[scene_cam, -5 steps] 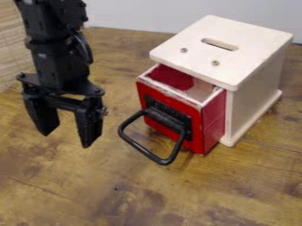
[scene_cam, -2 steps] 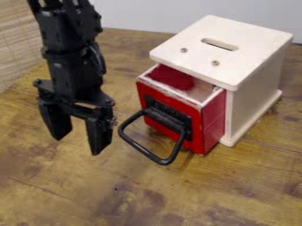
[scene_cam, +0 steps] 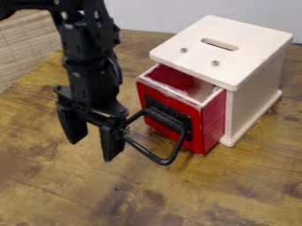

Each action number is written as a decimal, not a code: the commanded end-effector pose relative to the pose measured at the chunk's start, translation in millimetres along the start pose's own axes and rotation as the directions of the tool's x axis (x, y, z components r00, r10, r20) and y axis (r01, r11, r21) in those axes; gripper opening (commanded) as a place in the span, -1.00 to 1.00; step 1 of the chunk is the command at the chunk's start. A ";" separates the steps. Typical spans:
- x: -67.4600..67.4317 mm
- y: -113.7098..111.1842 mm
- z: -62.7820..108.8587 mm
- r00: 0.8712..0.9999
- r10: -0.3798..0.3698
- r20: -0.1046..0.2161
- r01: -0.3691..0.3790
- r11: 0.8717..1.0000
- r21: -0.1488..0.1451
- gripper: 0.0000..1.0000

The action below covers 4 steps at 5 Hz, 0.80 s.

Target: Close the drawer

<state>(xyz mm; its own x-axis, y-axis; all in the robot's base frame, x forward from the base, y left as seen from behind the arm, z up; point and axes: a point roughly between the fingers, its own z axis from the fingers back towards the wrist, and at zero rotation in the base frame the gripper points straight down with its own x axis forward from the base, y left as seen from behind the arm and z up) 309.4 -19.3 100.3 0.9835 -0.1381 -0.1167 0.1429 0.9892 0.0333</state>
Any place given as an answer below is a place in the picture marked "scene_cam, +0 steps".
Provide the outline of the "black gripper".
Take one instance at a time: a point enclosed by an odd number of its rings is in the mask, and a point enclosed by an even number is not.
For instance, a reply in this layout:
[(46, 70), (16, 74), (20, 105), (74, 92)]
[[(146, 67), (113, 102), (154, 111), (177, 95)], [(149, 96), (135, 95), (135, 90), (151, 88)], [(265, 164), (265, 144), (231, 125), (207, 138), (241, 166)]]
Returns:
[(88, 134), (87, 121), (100, 126), (104, 161), (111, 162), (126, 148), (129, 110), (118, 100), (123, 73), (117, 54), (64, 56), (68, 85), (58, 86), (56, 113), (66, 137), (76, 144)]

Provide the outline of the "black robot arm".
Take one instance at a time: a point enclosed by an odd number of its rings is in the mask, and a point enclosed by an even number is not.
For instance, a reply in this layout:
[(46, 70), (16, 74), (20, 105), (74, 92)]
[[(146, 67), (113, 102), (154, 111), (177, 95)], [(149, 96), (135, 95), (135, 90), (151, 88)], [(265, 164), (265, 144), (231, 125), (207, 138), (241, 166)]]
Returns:
[(113, 161), (126, 146), (127, 108), (117, 99), (123, 73), (114, 51), (121, 29), (104, 0), (0, 0), (0, 21), (18, 11), (48, 11), (64, 51), (68, 84), (55, 86), (56, 112), (71, 143), (99, 128), (103, 156)]

